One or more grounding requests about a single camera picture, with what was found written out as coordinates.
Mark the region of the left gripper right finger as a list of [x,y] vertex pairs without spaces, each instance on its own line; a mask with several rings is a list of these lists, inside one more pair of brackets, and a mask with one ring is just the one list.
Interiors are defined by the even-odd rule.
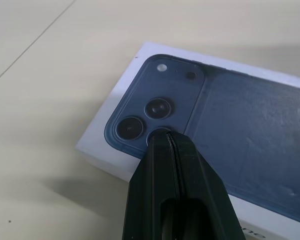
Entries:
[[173,149],[178,201],[172,215],[172,234],[177,240],[238,240],[240,224],[225,186],[192,140],[168,135]]

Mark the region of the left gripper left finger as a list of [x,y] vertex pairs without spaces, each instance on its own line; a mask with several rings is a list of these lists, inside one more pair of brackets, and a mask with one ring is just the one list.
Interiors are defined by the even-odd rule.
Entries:
[[157,129],[129,182],[122,238],[170,240],[180,197],[171,131]]

